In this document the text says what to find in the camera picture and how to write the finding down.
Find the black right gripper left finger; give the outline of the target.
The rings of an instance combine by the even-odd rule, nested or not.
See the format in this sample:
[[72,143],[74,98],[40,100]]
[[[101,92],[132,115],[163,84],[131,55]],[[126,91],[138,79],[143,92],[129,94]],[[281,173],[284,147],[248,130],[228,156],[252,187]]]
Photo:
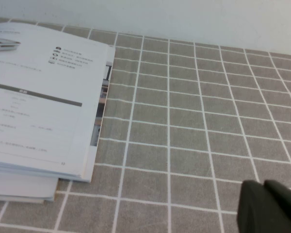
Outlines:
[[289,220],[272,194],[252,180],[241,185],[237,225],[241,233],[284,233],[289,230]]

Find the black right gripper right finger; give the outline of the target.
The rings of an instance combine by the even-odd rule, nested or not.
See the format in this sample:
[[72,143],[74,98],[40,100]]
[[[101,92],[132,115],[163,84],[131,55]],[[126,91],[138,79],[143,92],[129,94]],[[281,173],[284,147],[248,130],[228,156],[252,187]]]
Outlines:
[[266,180],[264,187],[271,193],[285,216],[291,221],[291,190],[275,180]]

